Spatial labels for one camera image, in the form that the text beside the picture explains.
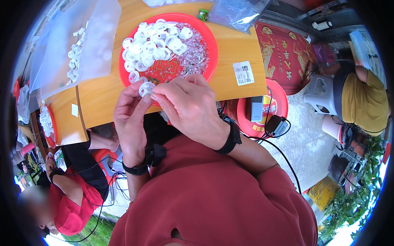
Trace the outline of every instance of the charger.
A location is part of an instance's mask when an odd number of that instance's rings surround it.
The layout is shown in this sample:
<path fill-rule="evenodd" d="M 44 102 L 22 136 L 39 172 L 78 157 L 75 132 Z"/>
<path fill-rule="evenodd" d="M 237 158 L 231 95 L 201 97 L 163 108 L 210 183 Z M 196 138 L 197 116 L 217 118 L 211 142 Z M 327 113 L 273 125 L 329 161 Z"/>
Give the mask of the charger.
<path fill-rule="evenodd" d="M 288 126 L 289 124 L 286 122 L 285 117 L 273 115 L 264 128 L 269 137 L 278 136 L 277 139 L 279 139 L 281 135 L 284 134 Z"/>

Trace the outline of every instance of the red shirt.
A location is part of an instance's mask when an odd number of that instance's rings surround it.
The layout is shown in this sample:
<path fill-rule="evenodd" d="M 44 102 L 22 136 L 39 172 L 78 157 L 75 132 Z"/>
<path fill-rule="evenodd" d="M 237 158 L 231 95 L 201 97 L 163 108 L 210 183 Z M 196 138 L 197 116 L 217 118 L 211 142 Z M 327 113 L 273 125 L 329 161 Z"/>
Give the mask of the red shirt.
<path fill-rule="evenodd" d="M 167 157 L 151 169 L 109 246 L 317 244 L 315 215 L 281 168 L 257 180 L 184 135 L 164 146 Z M 171 238 L 174 228 L 184 241 Z"/>
<path fill-rule="evenodd" d="M 73 173 L 76 173 L 76 171 L 72 166 L 67 168 L 66 174 Z M 56 194 L 59 200 L 58 213 L 54 218 L 56 229 L 62 234 L 72 236 L 82 231 L 94 210 L 101 206 L 102 198 L 96 188 L 87 184 L 79 174 L 66 176 L 82 187 L 84 197 L 82 198 L 81 206 L 71 201 L 56 185 L 51 184 L 50 189 Z"/>

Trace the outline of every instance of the black wristband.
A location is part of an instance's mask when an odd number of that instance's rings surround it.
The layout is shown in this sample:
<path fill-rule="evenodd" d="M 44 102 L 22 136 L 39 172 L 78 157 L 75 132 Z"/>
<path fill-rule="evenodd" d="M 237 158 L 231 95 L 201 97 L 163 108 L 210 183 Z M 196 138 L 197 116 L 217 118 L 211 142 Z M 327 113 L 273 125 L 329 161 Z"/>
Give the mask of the black wristband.
<path fill-rule="evenodd" d="M 148 171 L 148 166 L 146 164 L 141 164 L 141 165 L 135 166 L 133 168 L 126 167 L 123 163 L 122 163 L 122 165 L 123 165 L 123 169 L 126 172 L 136 175 L 136 176 L 142 175 Z"/>
<path fill-rule="evenodd" d="M 49 174 L 49 178 L 50 178 L 50 182 L 53 183 L 52 179 L 53 179 L 53 175 L 62 175 L 64 176 L 64 171 L 60 168 L 55 168 L 54 170 L 52 170 L 52 172 Z"/>
<path fill-rule="evenodd" d="M 225 120 L 224 122 L 226 122 L 227 124 L 230 125 L 230 134 L 229 134 L 229 137 L 227 138 L 227 141 L 224 144 L 224 146 L 220 150 L 215 150 L 215 151 L 219 154 L 226 155 L 226 154 L 232 152 L 235 145 L 241 144 L 242 141 L 241 141 L 240 130 L 239 130 L 238 126 L 232 121 Z"/>

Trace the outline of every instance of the yellow wooden tabletop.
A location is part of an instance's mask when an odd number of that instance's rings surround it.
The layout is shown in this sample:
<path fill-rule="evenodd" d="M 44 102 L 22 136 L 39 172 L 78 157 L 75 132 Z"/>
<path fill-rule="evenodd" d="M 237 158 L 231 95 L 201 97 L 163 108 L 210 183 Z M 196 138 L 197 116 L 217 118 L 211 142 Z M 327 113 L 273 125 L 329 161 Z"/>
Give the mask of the yellow wooden tabletop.
<path fill-rule="evenodd" d="M 58 132 L 57 146 L 88 140 L 79 105 L 78 87 L 69 88 L 45 99 L 45 104 L 54 114 Z M 71 104 L 78 106 L 78 117 L 71 114 Z"/>
<path fill-rule="evenodd" d="M 158 8 L 148 7 L 142 0 L 119 0 L 122 14 L 116 30 L 112 53 L 111 73 L 101 77 L 82 81 L 79 87 L 80 106 L 87 128 L 112 122 L 112 113 L 120 92 L 124 89 L 118 72 L 118 58 L 123 40 L 130 32 L 146 19 L 169 12 L 199 14 L 199 9 L 210 9 L 211 3 L 173 4 Z M 256 31 L 251 28 L 251 35 L 206 22 L 215 36 L 219 57 L 217 67 L 209 85 L 216 93 L 216 100 L 227 100 L 266 94 L 264 65 Z M 255 82 L 238 86 L 233 63 L 249 61 Z M 151 107 L 148 113 L 161 110 Z"/>

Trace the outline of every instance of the gray device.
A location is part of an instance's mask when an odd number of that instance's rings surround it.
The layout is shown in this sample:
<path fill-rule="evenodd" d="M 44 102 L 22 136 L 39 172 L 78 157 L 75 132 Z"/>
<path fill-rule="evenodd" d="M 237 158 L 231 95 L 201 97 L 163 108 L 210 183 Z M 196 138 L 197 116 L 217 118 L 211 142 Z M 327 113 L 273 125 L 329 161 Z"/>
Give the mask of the gray device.
<path fill-rule="evenodd" d="M 263 96 L 251 97 L 250 121 L 260 122 L 263 120 Z"/>

